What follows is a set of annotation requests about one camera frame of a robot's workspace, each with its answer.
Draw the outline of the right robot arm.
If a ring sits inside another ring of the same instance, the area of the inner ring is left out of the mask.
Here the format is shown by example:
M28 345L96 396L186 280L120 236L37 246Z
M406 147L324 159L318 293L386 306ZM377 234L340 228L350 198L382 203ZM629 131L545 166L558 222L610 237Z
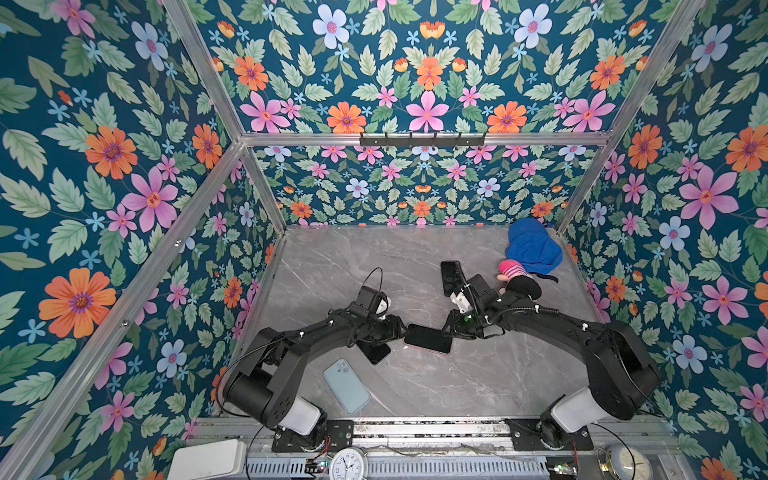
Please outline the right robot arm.
M553 345L585 366L587 385L555 400L534 428L541 443L560 449L570 434L611 417L633 419L660 386L661 373L644 342L624 323L582 320L538 302L538 283L520 276L495 290L485 279L461 272L442 276L455 308L444 326L453 338L486 339L488 327L522 333Z

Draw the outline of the black phone case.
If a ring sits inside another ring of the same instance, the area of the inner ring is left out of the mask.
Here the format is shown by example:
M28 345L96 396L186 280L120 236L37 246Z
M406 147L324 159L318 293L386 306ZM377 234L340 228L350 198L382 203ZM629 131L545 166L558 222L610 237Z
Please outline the black phone case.
M442 261L440 263L440 274L443 292L446 297L458 295L463 290L466 279L459 261Z

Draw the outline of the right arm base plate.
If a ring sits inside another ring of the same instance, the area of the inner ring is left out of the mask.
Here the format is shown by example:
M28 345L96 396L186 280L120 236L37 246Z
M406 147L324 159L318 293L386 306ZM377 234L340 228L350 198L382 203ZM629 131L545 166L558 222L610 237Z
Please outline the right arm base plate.
M586 427L567 432L552 418L506 418L513 447L517 451L591 451L594 443Z

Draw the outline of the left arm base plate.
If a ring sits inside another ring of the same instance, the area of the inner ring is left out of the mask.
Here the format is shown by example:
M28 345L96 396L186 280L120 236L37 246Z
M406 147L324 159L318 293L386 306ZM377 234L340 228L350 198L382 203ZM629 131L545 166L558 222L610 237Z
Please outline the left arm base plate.
M273 453L338 452L352 445L355 423L322 417L308 435L280 427L273 436Z

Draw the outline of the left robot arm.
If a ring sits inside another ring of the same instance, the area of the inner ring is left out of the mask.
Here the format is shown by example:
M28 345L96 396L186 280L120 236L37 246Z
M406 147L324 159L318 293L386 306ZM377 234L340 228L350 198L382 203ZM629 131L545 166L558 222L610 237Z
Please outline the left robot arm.
M221 399L271 430L285 429L305 438L323 437L327 414L301 398L307 365L338 348L364 345L384 353L405 337L402 319L389 312L389 299L363 286L348 306L297 330L264 328L231 364L220 387Z

